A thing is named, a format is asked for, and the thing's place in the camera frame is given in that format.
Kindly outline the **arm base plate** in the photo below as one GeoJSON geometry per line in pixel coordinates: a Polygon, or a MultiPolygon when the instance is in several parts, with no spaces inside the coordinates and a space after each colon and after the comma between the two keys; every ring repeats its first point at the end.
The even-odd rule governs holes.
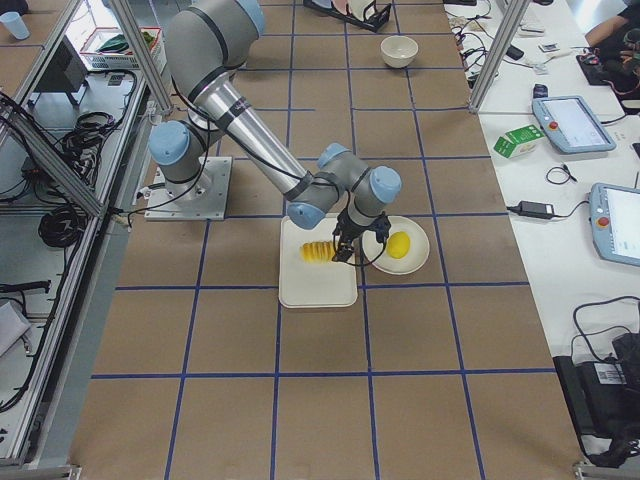
{"type": "Polygon", "coordinates": [[[228,188],[233,159],[231,157],[199,158],[204,171],[197,182],[173,184],[156,168],[155,182],[162,186],[145,195],[149,221],[222,221],[226,215],[228,188]]]}

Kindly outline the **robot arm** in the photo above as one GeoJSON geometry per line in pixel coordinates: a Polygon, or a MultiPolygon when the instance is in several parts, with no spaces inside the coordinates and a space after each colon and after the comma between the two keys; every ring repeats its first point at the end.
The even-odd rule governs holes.
{"type": "Polygon", "coordinates": [[[391,223],[385,208],[401,190],[400,175],[386,166],[370,167],[337,143],[321,154],[317,173],[309,172],[235,89],[232,76],[264,28],[256,1],[198,1],[172,19],[165,48],[175,88],[208,125],[197,129],[167,121],[152,129],[148,147],[166,184],[180,191],[199,185],[204,173],[200,158],[210,144],[206,134],[225,135],[280,190],[289,218],[302,229],[314,229],[344,194],[350,196],[333,232],[335,261],[348,261],[354,241],[366,231],[386,244],[391,223]]]}

